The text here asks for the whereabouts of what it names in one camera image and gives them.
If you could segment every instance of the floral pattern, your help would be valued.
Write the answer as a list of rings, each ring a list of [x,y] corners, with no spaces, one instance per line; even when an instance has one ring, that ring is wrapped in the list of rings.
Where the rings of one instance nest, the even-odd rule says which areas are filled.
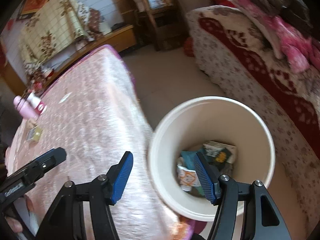
[[[320,219],[320,161],[315,154],[320,137],[319,73],[314,68],[291,73],[287,62],[265,48],[262,35],[252,35],[247,17],[230,8],[219,13],[224,8],[211,6],[187,14],[196,62],[228,97],[264,120],[310,233]],[[229,30],[244,33],[245,45],[235,44]]]

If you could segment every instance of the finger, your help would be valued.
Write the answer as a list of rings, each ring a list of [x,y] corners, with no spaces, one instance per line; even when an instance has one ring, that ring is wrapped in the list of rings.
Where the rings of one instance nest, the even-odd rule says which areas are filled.
[[[11,218],[11,217],[5,217],[5,219],[7,220],[8,225],[10,226],[13,232],[21,233],[23,231],[22,225],[18,220],[15,220],[14,218]]]
[[[26,199],[27,201],[27,208],[30,212],[33,212],[35,209],[33,207],[33,203],[31,201],[31,199],[27,196],[27,195],[24,195],[24,198]]]

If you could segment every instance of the tiled floor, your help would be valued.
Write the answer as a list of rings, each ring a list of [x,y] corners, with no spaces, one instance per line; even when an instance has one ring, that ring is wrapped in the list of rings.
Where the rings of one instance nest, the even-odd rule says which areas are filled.
[[[186,100],[224,95],[219,86],[198,69],[194,58],[183,54],[182,48],[156,52],[149,45],[125,56],[124,61],[135,77],[137,95],[153,129],[171,109]],[[292,240],[305,239],[304,215],[280,163],[276,163],[268,190],[284,217]],[[242,216],[236,220],[234,240],[240,238],[241,226]],[[203,237],[206,238],[209,231],[210,225],[202,232]]]

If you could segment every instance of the pink blanket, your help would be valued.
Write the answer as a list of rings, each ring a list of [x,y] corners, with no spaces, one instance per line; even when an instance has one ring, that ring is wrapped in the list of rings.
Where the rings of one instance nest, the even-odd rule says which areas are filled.
[[[269,26],[279,37],[282,52],[287,56],[291,70],[300,73],[313,64],[320,70],[320,43],[311,37],[305,39],[303,35],[280,16],[270,17],[250,0],[237,0],[261,24]]]

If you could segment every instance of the trash can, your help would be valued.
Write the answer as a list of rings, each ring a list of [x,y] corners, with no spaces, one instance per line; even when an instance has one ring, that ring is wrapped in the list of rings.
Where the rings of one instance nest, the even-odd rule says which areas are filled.
[[[213,221],[217,207],[184,192],[177,182],[177,158],[182,150],[208,140],[238,149],[233,179],[268,187],[275,166],[275,148],[263,120],[244,104],[223,97],[201,97],[171,110],[157,126],[149,147],[148,166],[162,200],[175,212],[199,221]],[[244,203],[238,203],[237,215]]]

